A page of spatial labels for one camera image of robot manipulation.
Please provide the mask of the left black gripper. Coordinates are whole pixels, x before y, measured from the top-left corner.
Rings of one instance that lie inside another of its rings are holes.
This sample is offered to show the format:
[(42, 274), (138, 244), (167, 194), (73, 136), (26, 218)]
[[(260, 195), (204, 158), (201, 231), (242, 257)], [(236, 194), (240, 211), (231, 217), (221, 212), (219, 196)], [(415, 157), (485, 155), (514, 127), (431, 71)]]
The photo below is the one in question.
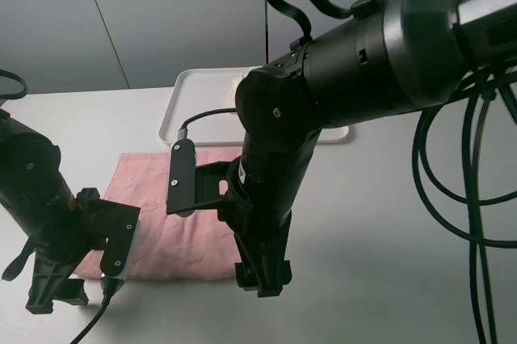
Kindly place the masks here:
[[(102, 225), (119, 206), (132, 205), (101, 199), (97, 189), (84, 188), (74, 200), (71, 215), (58, 220), (38, 237), (26, 304), (29, 312), (50, 313), (55, 300), (76, 306), (88, 304), (84, 281), (71, 275), (91, 251), (99, 250), (103, 256), (107, 237)], [(120, 289), (115, 280), (101, 286), (106, 291), (110, 284), (115, 290)]]

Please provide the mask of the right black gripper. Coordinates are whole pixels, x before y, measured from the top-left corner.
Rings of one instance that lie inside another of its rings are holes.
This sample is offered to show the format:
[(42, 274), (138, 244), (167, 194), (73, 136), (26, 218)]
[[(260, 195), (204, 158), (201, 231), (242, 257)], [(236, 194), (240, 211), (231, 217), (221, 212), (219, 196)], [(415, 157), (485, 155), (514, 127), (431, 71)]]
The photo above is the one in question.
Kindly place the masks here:
[(195, 168), (195, 208), (215, 209), (217, 219), (233, 231), (241, 261), (237, 285), (259, 297), (279, 296), (292, 280), (285, 258), (291, 218), (279, 225), (259, 205), (238, 177), (240, 162), (213, 162)]

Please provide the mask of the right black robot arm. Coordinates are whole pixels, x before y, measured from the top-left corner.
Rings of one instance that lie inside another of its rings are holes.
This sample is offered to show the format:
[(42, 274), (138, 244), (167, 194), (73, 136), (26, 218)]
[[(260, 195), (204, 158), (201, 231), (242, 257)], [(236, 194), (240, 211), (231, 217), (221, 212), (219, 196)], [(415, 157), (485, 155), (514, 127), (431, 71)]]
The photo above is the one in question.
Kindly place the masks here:
[(237, 86), (245, 138), (216, 202), (241, 257), (237, 285), (261, 297), (291, 280), (292, 205), (323, 129), (439, 106), (466, 73), (516, 56), (516, 0), (266, 1), (302, 37)]

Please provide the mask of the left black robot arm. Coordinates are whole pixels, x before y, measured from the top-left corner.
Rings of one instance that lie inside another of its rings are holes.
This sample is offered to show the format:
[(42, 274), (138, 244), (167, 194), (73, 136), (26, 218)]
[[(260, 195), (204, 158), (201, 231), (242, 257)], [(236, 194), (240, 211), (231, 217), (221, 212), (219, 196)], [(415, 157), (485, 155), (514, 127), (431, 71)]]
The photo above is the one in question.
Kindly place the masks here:
[(83, 306), (89, 300), (73, 278), (85, 256), (102, 251), (104, 301), (123, 286), (140, 209), (101, 199), (95, 188), (77, 195), (61, 172), (61, 151), (47, 137), (1, 112), (1, 205), (27, 235), (21, 252), (2, 273), (12, 281), (33, 256), (26, 308), (50, 314), (58, 300)]

